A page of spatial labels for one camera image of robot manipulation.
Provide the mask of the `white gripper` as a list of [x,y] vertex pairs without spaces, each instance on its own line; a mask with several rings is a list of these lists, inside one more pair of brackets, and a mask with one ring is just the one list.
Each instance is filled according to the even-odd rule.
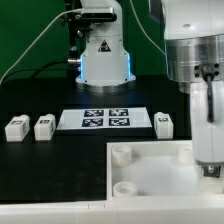
[[[194,159],[197,164],[224,164],[224,82],[212,82],[214,121],[208,121],[207,84],[190,86],[190,117]],[[220,177],[220,167],[203,166],[205,177]]]

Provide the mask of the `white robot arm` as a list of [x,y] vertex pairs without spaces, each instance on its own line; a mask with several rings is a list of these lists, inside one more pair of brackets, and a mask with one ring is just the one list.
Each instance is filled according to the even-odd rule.
[[[224,0],[152,0],[164,22],[168,78],[190,95],[196,164],[206,177],[224,168]],[[81,0],[90,33],[76,83],[113,90],[135,79],[123,47],[122,9],[116,0]]]

